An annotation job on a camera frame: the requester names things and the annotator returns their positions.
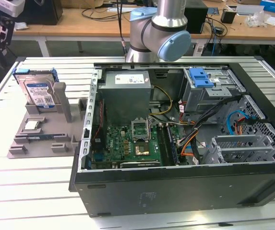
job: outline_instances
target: ram slot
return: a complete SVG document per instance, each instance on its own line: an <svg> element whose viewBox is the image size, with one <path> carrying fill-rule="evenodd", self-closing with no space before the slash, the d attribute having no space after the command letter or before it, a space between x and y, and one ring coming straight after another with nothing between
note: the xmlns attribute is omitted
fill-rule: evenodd
<svg viewBox="0 0 275 230"><path fill-rule="evenodd" d="M168 136L167 127L156 125L156 134L161 153L162 164L164 166L174 166L175 161L172 154L172 146Z"/></svg>

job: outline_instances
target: white table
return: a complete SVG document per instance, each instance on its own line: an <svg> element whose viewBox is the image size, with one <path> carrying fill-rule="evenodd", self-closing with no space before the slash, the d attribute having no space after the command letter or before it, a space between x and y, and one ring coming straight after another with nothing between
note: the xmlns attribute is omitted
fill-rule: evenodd
<svg viewBox="0 0 275 230"><path fill-rule="evenodd" d="M254 81L261 81L260 88L275 91L275 72L253 57L186 57L181 62L206 60L239 62ZM122 58L38 57L16 62L13 68L55 67L60 81L67 84L70 103L77 103L77 98L88 96L92 63L116 61L122 61ZM275 200L264 207L90 218L78 194L68 191L73 157L6 158L8 147L26 112L26 99L11 75L12 69L0 84L0 229L275 229ZM219 222L234 226L218 227Z"/></svg>

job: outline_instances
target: motherboard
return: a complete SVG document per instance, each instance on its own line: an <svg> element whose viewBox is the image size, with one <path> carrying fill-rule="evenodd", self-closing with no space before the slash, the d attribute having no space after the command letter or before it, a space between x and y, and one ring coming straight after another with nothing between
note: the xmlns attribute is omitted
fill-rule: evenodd
<svg viewBox="0 0 275 230"><path fill-rule="evenodd" d="M136 140L136 136L147 133L148 140ZM164 166L169 162L165 154L180 138L179 128L174 125L134 126L134 130L132 126L109 126L106 147L93 153L92 166L96 169ZM177 161L176 152L174 159L170 158L171 162Z"/></svg>

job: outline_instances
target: cpu chip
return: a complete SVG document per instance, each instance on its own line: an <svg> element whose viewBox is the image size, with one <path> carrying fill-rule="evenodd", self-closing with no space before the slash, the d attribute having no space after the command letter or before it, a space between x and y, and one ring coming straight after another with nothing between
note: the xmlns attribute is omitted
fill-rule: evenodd
<svg viewBox="0 0 275 230"><path fill-rule="evenodd" d="M149 152L149 144L148 143L138 143L135 146L135 155L136 156L148 156Z"/></svg>

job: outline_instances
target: power supply label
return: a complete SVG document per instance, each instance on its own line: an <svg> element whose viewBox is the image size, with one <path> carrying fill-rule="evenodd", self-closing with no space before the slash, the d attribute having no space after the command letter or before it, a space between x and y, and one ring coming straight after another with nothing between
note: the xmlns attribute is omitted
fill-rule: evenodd
<svg viewBox="0 0 275 230"><path fill-rule="evenodd" d="M36 106L40 108L53 108L55 106L51 94L48 93L48 84L27 84L26 87Z"/></svg>
<svg viewBox="0 0 275 230"><path fill-rule="evenodd" d="M117 74L115 84L144 84L143 74Z"/></svg>

